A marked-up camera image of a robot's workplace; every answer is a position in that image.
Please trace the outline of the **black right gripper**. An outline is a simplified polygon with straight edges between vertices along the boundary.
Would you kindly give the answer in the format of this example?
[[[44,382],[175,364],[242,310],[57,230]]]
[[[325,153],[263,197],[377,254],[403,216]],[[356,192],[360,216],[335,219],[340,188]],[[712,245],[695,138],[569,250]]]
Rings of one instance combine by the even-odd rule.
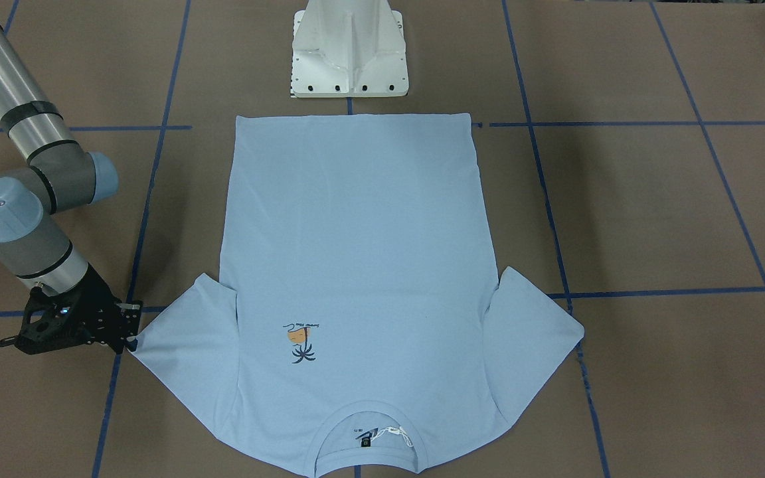
[[[61,295],[77,299],[82,316],[95,333],[93,344],[107,345],[116,355],[137,350],[142,301],[121,302],[93,266],[88,266],[75,287]]]

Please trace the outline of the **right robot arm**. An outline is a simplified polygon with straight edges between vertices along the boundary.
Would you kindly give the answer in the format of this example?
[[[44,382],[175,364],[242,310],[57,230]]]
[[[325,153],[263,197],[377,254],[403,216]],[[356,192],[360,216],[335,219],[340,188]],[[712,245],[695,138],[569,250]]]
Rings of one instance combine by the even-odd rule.
[[[21,328],[0,348],[135,351],[143,303],[118,299],[54,221],[58,212],[116,194],[118,170],[106,155],[82,148],[1,24],[0,128],[25,160],[0,173],[0,262],[29,289]]]

